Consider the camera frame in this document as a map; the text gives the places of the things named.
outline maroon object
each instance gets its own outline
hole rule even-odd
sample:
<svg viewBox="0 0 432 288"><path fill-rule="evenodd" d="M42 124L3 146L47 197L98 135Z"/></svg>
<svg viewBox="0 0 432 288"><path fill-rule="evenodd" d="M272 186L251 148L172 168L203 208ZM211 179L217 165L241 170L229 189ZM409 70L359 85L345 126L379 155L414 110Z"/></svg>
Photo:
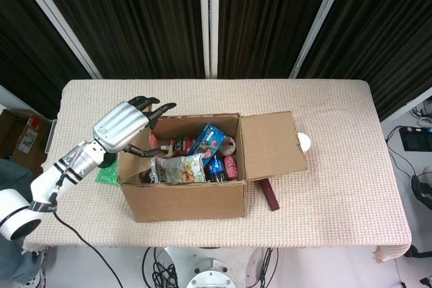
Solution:
<svg viewBox="0 0 432 288"><path fill-rule="evenodd" d="M259 180L259 185L261 186L261 189L263 191L263 194L265 196L265 199L267 200L267 203L269 204L270 210L273 212L274 210L279 209L279 203L277 202L275 193L273 191L273 188L271 187L269 179L262 179Z"/></svg>

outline metal base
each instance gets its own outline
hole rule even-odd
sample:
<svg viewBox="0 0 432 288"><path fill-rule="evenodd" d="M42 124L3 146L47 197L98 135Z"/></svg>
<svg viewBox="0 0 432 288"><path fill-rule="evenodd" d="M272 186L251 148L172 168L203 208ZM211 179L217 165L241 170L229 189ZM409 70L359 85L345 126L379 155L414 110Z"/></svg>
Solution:
<svg viewBox="0 0 432 288"><path fill-rule="evenodd" d="M254 248L165 248L180 288L245 288Z"/></svg>

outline pink bottle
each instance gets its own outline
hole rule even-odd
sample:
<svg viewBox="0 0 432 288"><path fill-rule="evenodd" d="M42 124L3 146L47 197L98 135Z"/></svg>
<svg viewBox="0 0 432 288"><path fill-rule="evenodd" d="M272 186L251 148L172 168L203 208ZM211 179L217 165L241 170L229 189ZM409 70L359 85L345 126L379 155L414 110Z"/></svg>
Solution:
<svg viewBox="0 0 432 288"><path fill-rule="evenodd" d="M238 178L237 172L237 164L236 160L232 157L232 155L226 156L223 160L223 164L225 165L225 172L227 173L229 180L234 180Z"/></svg>

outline jeans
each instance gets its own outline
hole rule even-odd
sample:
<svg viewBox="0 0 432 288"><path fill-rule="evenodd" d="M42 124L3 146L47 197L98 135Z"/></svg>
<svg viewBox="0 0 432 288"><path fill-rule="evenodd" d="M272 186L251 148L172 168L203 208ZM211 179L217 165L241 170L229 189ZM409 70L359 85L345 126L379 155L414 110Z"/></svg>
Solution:
<svg viewBox="0 0 432 288"><path fill-rule="evenodd" d="M27 168L0 159L0 190L15 189L27 201L31 201L30 183L33 179L33 174ZM22 240L8 241L0 234L0 280L27 283L36 276L41 261L41 253L22 254Z"/></svg>

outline snack bag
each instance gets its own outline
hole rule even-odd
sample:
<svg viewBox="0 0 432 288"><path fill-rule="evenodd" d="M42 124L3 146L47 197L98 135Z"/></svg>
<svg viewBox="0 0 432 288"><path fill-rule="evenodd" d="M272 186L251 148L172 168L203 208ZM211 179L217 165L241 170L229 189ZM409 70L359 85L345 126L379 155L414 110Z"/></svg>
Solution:
<svg viewBox="0 0 432 288"><path fill-rule="evenodd" d="M205 182L202 154L177 158L151 158L155 183Z"/></svg>
<svg viewBox="0 0 432 288"><path fill-rule="evenodd" d="M224 140L225 134L221 130L217 129L213 125L207 124L200 133L196 142L193 143L188 155L202 153L202 165L206 166Z"/></svg>

